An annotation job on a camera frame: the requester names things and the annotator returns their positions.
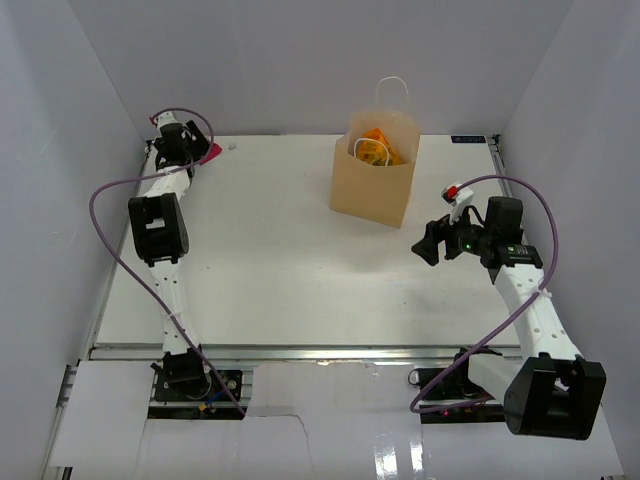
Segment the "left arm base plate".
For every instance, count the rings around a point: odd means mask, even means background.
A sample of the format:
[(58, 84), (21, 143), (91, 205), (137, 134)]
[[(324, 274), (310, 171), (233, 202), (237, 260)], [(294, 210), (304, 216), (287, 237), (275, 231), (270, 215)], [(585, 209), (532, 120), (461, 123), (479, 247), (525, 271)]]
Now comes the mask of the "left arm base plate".
[(221, 383), (211, 373), (204, 380), (170, 384), (160, 367), (156, 368), (148, 408), (154, 420), (243, 420)]

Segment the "pink snack packet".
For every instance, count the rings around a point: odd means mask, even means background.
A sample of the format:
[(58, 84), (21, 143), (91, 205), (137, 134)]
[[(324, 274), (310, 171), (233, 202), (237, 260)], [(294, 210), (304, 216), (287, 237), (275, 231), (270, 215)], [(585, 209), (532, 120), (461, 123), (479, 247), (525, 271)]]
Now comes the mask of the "pink snack packet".
[(207, 154), (207, 156), (201, 161), (201, 164), (204, 165), (209, 161), (216, 158), (218, 155), (222, 153), (222, 147), (218, 143), (214, 143), (211, 151)]

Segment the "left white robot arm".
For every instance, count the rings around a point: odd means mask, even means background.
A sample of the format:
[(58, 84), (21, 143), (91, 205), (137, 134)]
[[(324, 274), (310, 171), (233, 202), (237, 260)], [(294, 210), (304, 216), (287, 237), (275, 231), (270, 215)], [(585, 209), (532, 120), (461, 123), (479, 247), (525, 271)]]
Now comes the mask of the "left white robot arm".
[(161, 310), (165, 382), (195, 400), (209, 392), (212, 377), (198, 355), (201, 343), (187, 313), (181, 282), (180, 260), (189, 252), (189, 237), (180, 200), (195, 174), (186, 166), (208, 152), (209, 142), (194, 122), (182, 124), (172, 111), (159, 114), (152, 123), (159, 136), (148, 143), (148, 156), (161, 176), (144, 194), (129, 200), (131, 232), (155, 292), (167, 305)]

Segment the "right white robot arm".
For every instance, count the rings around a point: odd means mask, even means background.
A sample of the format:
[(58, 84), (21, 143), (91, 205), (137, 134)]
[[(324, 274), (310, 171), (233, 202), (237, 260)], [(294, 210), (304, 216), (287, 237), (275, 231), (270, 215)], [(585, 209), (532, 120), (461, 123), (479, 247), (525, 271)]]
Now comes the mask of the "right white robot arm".
[(451, 380), (468, 406), (497, 401), (514, 435), (588, 439), (606, 373), (600, 363), (584, 358), (560, 321), (544, 284), (541, 257), (523, 242), (522, 202), (493, 196), (485, 216), (472, 219), (476, 209), (470, 189), (451, 187), (443, 197), (450, 214), (429, 222), (412, 251), (431, 266), (463, 253), (477, 256), (508, 309), (523, 362), (515, 365), (486, 344), (463, 348), (417, 398), (423, 400)]

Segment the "yellow mango snack pouch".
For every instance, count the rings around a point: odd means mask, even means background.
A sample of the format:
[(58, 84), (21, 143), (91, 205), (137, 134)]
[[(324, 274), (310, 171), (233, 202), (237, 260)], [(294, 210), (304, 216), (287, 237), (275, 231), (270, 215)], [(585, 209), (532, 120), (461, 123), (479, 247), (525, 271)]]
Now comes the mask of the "yellow mango snack pouch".
[(355, 140), (353, 156), (371, 166), (403, 164), (403, 160), (379, 128), (371, 129)]

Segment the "brown paper bag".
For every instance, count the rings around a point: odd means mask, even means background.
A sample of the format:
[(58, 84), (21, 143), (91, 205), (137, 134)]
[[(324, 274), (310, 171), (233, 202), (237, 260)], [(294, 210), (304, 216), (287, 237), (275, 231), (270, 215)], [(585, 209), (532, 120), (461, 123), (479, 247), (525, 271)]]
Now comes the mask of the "brown paper bag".
[[(404, 105), (398, 109), (383, 106), (382, 85), (400, 83)], [(374, 107), (351, 116), (347, 132), (334, 148), (329, 208), (382, 225), (399, 228), (411, 198), (422, 128), (408, 114), (410, 94), (398, 76), (378, 81)], [(353, 156), (353, 145), (363, 133), (379, 128), (403, 160), (399, 166), (371, 166)]]

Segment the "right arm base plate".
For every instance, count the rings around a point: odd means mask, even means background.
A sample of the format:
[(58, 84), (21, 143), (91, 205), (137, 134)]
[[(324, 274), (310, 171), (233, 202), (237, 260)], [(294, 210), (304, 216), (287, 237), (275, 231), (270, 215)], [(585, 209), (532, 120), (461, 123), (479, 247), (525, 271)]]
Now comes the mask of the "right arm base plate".
[(442, 410), (421, 414), (422, 425), (504, 422), (502, 406), (470, 382), (463, 368), (445, 377), (420, 403), (420, 407), (430, 406), (442, 407)]

